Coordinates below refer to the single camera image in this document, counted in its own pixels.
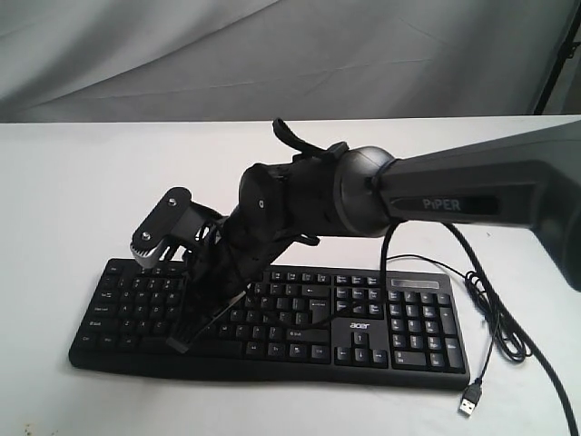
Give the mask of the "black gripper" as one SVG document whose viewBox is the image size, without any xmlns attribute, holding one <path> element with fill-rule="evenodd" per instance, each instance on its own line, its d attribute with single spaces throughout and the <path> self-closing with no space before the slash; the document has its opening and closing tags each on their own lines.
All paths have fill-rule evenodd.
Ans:
<svg viewBox="0 0 581 436">
<path fill-rule="evenodd" d="M 264 242 L 241 223 L 223 218 L 205 223 L 206 234 L 187 250 L 179 316 L 166 340 L 186 353 L 205 331 L 246 296 L 248 284 L 291 245 L 283 234 Z"/>
</svg>

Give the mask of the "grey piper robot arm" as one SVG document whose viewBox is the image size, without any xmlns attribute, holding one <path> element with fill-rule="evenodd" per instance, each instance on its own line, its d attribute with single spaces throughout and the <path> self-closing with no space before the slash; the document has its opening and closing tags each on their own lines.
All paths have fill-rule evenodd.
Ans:
<svg viewBox="0 0 581 436">
<path fill-rule="evenodd" d="M 322 150 L 282 120 L 273 130 L 295 155 L 248 168 L 237 207 L 211 219 L 191 248 L 185 302 L 168 341 L 176 351 L 189 351 L 292 244 L 380 237 L 409 221 L 527 228 L 579 288 L 579 123 L 405 159 L 373 146 Z"/>
</svg>

